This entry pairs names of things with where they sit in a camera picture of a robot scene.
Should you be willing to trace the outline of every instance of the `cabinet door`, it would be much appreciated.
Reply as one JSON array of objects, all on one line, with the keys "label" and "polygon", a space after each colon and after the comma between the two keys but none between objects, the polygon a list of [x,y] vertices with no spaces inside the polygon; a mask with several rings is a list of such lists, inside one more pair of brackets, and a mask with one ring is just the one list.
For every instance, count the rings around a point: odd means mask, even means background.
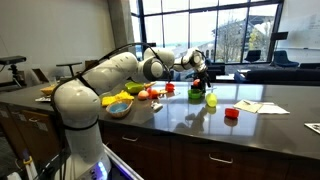
[{"label": "cabinet door", "polygon": [[59,141],[49,115],[22,110],[25,123],[18,128],[37,163],[45,163],[59,152]]},{"label": "cabinet door", "polygon": [[4,104],[0,105],[0,125],[12,151],[17,157],[23,159],[22,152],[27,148],[26,143]]},{"label": "cabinet door", "polygon": [[170,179],[170,140],[134,128],[104,128],[103,141],[144,179]]},{"label": "cabinet door", "polygon": [[320,162],[318,160],[292,158],[287,180],[319,180]]},{"label": "cabinet door", "polygon": [[230,144],[180,140],[172,142],[172,161],[173,179],[184,180],[284,179],[288,167]]}]

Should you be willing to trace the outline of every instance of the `glossy countertop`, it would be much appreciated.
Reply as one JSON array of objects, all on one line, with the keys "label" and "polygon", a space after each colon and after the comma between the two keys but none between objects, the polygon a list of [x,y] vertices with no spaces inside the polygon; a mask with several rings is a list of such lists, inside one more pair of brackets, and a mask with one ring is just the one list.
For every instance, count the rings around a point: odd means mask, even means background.
[{"label": "glossy countertop", "polygon": [[[320,135],[304,126],[304,123],[320,122],[320,87],[214,83],[206,91],[216,94],[218,104],[210,108],[204,98],[188,99],[190,82],[172,83],[175,91],[156,100],[163,104],[158,112],[151,108],[152,100],[135,98],[125,118],[112,119],[101,108],[99,119],[320,160]],[[48,84],[1,94],[0,102],[52,112],[49,103],[35,102],[42,95],[39,89],[46,86]],[[165,82],[157,82],[152,88],[164,87]],[[123,88],[124,85],[119,85],[111,94]],[[240,110],[238,120],[225,118],[225,108],[242,99],[274,102],[290,114],[254,114]]]}]

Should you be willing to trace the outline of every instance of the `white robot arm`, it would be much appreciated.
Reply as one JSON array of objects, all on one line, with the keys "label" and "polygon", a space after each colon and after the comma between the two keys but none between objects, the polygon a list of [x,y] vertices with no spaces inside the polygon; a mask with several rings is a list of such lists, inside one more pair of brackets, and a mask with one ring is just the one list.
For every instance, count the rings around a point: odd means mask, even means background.
[{"label": "white robot arm", "polygon": [[206,66],[197,49],[190,49],[181,60],[167,49],[148,48],[144,60],[138,62],[130,52],[115,55],[103,63],[59,84],[52,94],[52,107],[64,124],[71,156],[66,163],[66,179],[107,176],[111,164],[101,140],[97,124],[101,102],[98,95],[112,90],[131,78],[136,82],[155,81],[164,71],[193,68],[205,73]]}]

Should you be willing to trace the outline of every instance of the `white paper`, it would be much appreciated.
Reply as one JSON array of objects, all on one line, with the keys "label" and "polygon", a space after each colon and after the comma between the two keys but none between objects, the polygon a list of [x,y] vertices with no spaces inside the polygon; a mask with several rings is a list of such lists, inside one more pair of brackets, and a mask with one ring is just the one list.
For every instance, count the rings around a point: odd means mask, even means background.
[{"label": "white paper", "polygon": [[289,114],[290,112],[282,109],[276,104],[263,104],[258,110],[259,114]]},{"label": "white paper", "polygon": [[304,123],[304,125],[320,134],[320,123]]},{"label": "white paper", "polygon": [[255,103],[253,101],[248,100],[241,100],[237,104],[235,104],[233,107],[245,111],[249,111],[252,113],[256,113],[260,108],[262,104]]},{"label": "white paper", "polygon": [[289,114],[290,112],[279,107],[273,102],[254,102],[241,100],[233,106],[234,108],[259,114]]}]

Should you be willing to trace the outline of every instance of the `couch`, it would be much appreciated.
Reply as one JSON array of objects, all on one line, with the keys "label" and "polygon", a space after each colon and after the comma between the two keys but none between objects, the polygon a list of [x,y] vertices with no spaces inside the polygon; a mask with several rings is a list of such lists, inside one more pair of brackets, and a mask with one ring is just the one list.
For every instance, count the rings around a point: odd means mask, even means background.
[{"label": "couch", "polygon": [[234,73],[236,83],[320,86],[320,70],[275,69],[251,70],[244,76]]},{"label": "couch", "polygon": [[301,63],[300,69],[320,69],[320,63]]}]

